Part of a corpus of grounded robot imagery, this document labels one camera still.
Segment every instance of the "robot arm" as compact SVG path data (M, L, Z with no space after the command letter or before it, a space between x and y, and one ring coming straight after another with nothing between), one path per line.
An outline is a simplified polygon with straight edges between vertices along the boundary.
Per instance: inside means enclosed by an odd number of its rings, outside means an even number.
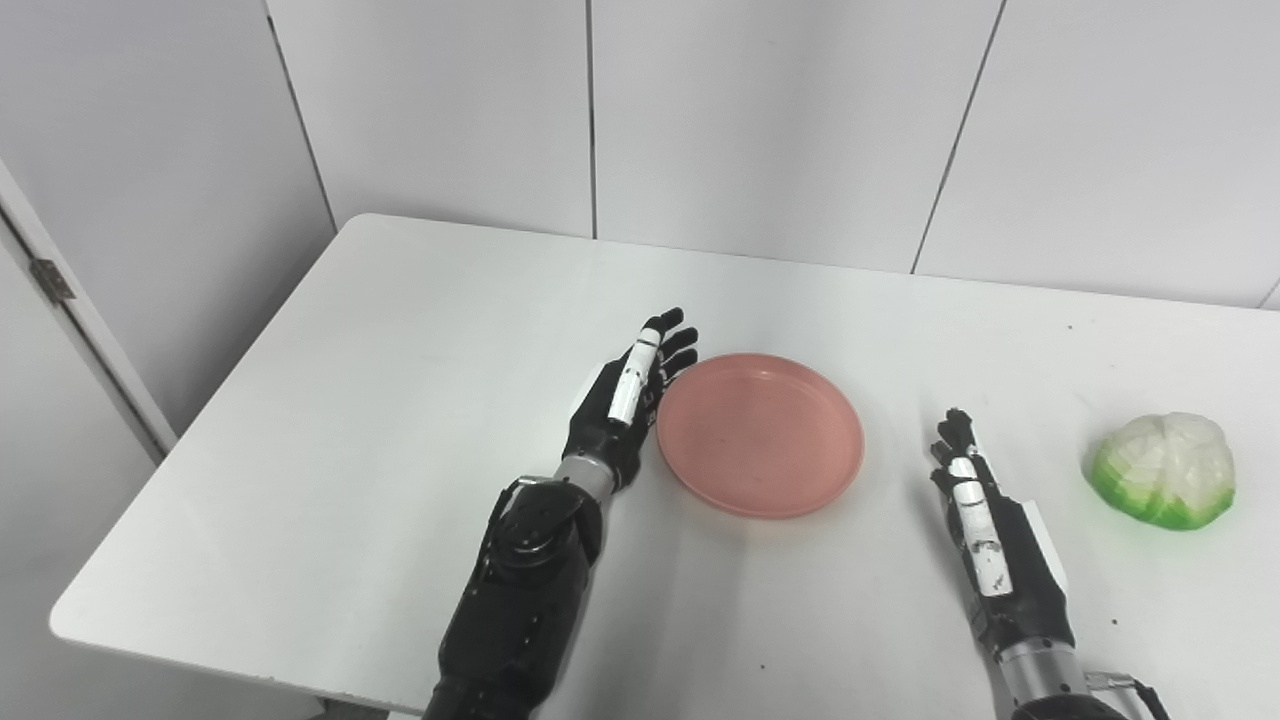
M970 624L1014 698L1011 720L1125 720L1091 691L1121 687L1126 675L1085 674L1075 657L1066 615L1066 578L1033 502L1018 502L996 482L961 410L938 423L931 447L941 465L933 483L943 496L947 529L973 589ZM1169 720L1155 691L1139 697Z
M667 386L696 363L677 307L645 323L607 364L570 420L550 478L498 497L480 553L440 643L426 720L525 720L556 684L603 543L607 500L635 479Z

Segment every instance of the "door frame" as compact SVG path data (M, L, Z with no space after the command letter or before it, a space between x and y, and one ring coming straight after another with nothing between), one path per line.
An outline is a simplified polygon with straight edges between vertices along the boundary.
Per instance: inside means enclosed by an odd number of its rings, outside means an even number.
M74 299L58 304L69 322L68 334L72 336L72 342L82 346L84 350L82 355L95 377L102 383L108 395L115 400L116 407L122 410L125 421L138 434L152 459L159 462L178 442L173 425L160 411L160 405L143 384L142 375L138 374L128 355L124 354L124 347L115 340L106 320L93 306L84 287L58 250L52 236L36 215L36 209L18 187L18 181L4 164L3 158L0 158L0 222L9 225L28 259L52 260L58 266L63 279L76 295Z

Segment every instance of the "door hinge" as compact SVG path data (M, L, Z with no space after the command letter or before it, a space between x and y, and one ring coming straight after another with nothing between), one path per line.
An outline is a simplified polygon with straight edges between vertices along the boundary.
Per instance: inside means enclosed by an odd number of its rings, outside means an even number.
M58 265L52 260L32 258L31 274L36 277L40 290L45 291L50 302L58 304L63 300L76 299L72 286L67 284L67 278L63 277L61 270L58 269Z

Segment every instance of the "silver forearm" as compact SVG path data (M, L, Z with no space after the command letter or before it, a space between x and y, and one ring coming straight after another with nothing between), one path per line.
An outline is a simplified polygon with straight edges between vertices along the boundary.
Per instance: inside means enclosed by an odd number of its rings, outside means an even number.
M1075 648L1050 638L1030 638L996 656L996 665L1016 705L1056 696L1085 694L1084 670Z
M617 488L617 475L613 469L586 455L570 455L562 460L553 479L582 488L600 503L602 510Z

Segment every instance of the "green cabbage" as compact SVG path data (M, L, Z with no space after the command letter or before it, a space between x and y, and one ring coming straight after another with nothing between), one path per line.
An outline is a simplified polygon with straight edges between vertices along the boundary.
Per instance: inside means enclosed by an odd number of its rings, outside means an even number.
M1222 428L1208 418L1143 415L1102 441L1089 483L1144 523L1193 530L1231 506L1235 464Z

